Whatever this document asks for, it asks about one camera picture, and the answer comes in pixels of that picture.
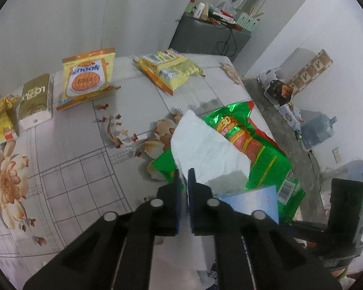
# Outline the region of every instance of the white cylinder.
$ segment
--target white cylinder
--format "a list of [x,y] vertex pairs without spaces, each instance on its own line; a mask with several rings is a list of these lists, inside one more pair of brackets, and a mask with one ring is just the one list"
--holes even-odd
[[200,2],[198,6],[196,7],[196,11],[194,12],[194,17],[199,18],[200,15],[202,15],[203,9],[205,4],[203,2]]

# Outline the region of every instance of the yellow snack package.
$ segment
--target yellow snack package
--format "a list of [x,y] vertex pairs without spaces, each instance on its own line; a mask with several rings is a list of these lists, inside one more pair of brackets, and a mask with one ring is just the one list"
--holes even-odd
[[106,96],[119,87],[111,85],[115,49],[101,49],[62,60],[63,93],[57,110]]
[[15,107],[20,97],[8,94],[0,98],[0,144],[17,137]]
[[194,61],[173,49],[149,54],[134,59],[134,62],[156,86],[170,95],[173,95],[173,91],[184,84],[190,75],[204,76],[202,69]]

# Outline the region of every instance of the green plastic basket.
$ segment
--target green plastic basket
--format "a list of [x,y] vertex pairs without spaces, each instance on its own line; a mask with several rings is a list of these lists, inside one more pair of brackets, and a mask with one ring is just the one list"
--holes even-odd
[[239,15],[237,14],[234,20],[238,26],[248,30],[249,32],[252,32],[254,28],[256,28],[256,25],[259,22],[257,19],[251,17],[250,15],[244,12],[240,13]]

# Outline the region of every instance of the wall outlet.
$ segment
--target wall outlet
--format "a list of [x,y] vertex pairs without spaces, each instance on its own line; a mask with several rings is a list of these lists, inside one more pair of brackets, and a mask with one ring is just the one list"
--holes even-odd
[[335,158],[336,163],[341,162],[340,150],[339,147],[332,149],[333,157]]

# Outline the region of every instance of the concrete floor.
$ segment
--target concrete floor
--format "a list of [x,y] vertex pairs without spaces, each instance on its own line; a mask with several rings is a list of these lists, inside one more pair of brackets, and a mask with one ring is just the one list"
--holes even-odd
[[256,79],[246,79],[243,83],[254,103],[264,117],[278,146],[286,153],[293,165],[293,173],[300,180],[306,196],[300,205],[304,221],[327,223],[318,180],[312,168],[311,161],[292,128],[287,124],[277,109],[266,99],[264,90]]

